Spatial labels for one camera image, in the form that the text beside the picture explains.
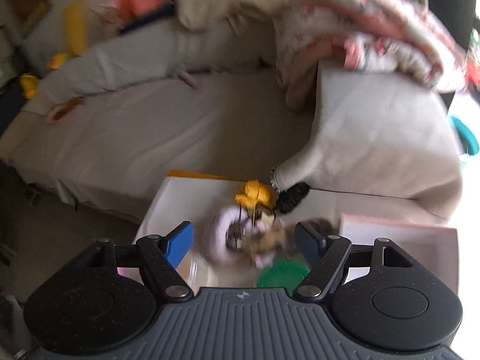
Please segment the orange plush toy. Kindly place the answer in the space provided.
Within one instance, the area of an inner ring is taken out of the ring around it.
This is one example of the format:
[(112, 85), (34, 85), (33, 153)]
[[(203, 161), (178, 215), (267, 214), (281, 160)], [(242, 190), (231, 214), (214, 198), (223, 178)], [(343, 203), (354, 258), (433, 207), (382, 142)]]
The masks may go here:
[(112, 0), (106, 4), (120, 24), (142, 19), (173, 0)]

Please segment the yellow flower hair clip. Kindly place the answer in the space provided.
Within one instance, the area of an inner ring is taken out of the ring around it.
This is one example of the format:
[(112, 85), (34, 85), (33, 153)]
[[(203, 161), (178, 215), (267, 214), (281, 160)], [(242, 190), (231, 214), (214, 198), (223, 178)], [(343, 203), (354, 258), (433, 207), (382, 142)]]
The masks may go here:
[(273, 209), (277, 199), (277, 193), (270, 186), (258, 180), (247, 181), (234, 198), (236, 203), (247, 210), (253, 210), (258, 205)]

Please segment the pink floral blanket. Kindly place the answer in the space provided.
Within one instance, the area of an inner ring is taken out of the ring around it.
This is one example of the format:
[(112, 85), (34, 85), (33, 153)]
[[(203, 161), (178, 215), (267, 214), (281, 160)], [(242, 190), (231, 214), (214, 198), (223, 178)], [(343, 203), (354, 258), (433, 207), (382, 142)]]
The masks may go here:
[(439, 93), (468, 84), (463, 49), (412, 0), (301, 0), (273, 23), (277, 78), (295, 111), (304, 108), (323, 60), (359, 72), (402, 72)]

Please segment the yellow plush toy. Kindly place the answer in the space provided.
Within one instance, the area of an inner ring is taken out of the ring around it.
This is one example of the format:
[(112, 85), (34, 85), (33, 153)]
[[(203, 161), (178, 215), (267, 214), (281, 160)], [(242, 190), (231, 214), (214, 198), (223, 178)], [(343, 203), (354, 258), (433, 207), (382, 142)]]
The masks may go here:
[(89, 48), (88, 14), (84, 0), (76, 0), (64, 9), (63, 28), (67, 50), (48, 61), (46, 67), (51, 71), (60, 69), (67, 61), (83, 55)]

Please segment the lilac fluffy scrunchie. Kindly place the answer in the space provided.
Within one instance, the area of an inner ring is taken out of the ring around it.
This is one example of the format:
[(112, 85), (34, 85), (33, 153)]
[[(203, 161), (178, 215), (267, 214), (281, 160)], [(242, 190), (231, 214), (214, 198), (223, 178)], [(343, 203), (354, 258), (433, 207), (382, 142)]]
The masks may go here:
[(239, 205), (220, 208), (204, 226), (199, 249), (210, 263), (222, 267), (233, 267), (246, 258), (244, 252), (227, 245), (227, 235), (230, 230), (234, 233), (244, 232), (244, 235), (252, 233), (250, 215)]

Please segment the beige sofa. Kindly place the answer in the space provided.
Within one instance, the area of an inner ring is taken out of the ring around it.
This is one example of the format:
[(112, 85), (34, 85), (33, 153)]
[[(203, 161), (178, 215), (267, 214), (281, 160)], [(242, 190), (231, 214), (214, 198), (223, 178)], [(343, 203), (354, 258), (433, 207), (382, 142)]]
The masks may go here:
[(316, 67), (292, 111), (273, 29), (175, 19), (97, 43), (40, 83), (1, 135), (1, 160), (65, 203), (142, 218), (172, 169), (278, 189), (411, 198), (449, 218), (461, 198), (460, 143), (442, 98), (399, 73)]

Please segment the pink cardboard box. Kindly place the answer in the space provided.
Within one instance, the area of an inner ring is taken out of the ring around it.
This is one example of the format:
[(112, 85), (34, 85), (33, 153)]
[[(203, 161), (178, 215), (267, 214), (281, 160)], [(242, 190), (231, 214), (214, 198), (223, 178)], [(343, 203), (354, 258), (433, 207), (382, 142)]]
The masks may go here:
[(455, 228), (343, 214), (339, 234), (357, 245), (371, 245), (377, 238), (388, 238), (434, 273), (450, 290), (458, 292), (459, 250)]

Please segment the green lid glass jar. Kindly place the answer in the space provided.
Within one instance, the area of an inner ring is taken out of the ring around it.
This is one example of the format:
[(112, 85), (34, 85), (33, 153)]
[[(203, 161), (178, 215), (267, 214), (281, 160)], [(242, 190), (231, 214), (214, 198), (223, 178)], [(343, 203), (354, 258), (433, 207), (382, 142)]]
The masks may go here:
[(291, 296), (309, 273), (310, 267), (302, 258), (278, 258), (260, 273), (256, 288), (285, 289)]

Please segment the brown furry keychain charm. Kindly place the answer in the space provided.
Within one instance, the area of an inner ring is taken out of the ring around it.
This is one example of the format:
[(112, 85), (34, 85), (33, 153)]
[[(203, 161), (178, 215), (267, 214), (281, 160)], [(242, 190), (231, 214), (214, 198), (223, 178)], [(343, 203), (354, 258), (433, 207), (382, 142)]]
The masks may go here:
[(279, 256), (299, 253), (295, 245), (295, 227), (295, 224), (276, 222), (270, 230), (245, 236), (241, 242), (242, 251), (258, 269), (271, 267)]

